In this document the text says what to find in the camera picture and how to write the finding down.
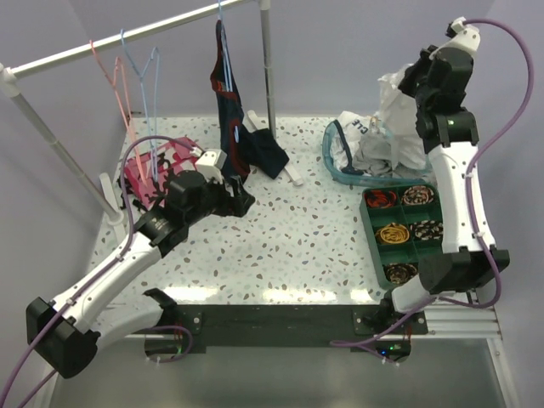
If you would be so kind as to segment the white tank top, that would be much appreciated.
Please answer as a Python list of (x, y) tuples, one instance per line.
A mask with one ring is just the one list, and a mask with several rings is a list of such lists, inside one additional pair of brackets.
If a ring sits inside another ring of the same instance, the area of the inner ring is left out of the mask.
[(416, 102), (400, 91), (400, 82), (409, 67), (411, 64), (404, 64), (398, 71), (386, 73), (377, 80), (380, 88), (377, 117), (391, 146), (393, 168), (403, 165), (423, 171), (428, 162), (416, 131)]

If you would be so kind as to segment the light blue wire hanger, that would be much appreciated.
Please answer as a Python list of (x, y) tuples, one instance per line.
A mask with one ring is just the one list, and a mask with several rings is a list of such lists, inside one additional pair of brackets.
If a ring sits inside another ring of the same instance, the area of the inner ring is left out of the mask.
[[(125, 31), (123, 29), (120, 30), (120, 37), (122, 42), (122, 48), (124, 51), (125, 56), (128, 59), (129, 64), (131, 65), (131, 68), (133, 69), (133, 72), (137, 76), (139, 80), (139, 88), (141, 92), (141, 99), (144, 107), (144, 117), (147, 124), (147, 132), (149, 136), (155, 136), (157, 133), (157, 101), (158, 101), (158, 85), (159, 85), (159, 79), (160, 79), (160, 67), (161, 67), (161, 54), (158, 47), (154, 47), (150, 51), (149, 58), (145, 62), (144, 66), (142, 68), (138, 68), (135, 60), (133, 59), (132, 55), (130, 54), (129, 48), (128, 48), (128, 42), (125, 39)], [(147, 94), (146, 94), (146, 87), (145, 87), (145, 78), (150, 68), (154, 69), (154, 82), (153, 82), (153, 92), (152, 92), (152, 102), (148, 102)]]

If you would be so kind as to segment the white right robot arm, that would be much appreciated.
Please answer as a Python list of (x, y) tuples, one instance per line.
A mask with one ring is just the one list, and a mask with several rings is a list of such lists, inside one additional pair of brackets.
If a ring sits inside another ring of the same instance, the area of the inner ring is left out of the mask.
[(430, 46), (399, 84), (416, 104), (416, 131), (437, 180), (443, 238), (439, 253), (419, 259), (417, 276), (387, 293), (390, 306), (379, 312), (378, 322), (390, 334), (408, 325), (408, 314), (437, 299), (447, 301), (450, 292), (498, 282), (510, 264), (487, 223), (476, 168), (477, 123), (462, 105), (473, 64), (466, 50)]

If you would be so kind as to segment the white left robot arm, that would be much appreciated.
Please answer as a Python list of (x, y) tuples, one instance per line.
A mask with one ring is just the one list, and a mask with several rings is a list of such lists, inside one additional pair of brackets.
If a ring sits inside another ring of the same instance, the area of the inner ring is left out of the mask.
[(98, 353), (101, 334), (91, 325), (113, 298), (185, 241), (192, 225), (210, 215), (242, 218), (254, 202), (239, 177), (218, 182), (197, 171), (174, 176), (165, 197), (102, 263), (53, 300), (37, 297), (26, 307), (28, 344), (62, 377), (76, 376)]

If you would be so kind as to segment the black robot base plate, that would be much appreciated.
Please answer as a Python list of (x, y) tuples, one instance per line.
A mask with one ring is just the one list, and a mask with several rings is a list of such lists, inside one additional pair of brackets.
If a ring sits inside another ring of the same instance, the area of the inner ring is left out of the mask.
[(411, 336), (427, 331), (424, 313), (404, 316), (385, 305), (171, 305), (142, 329), (165, 336), (148, 343), (150, 355), (332, 346), (393, 361), (410, 354)]

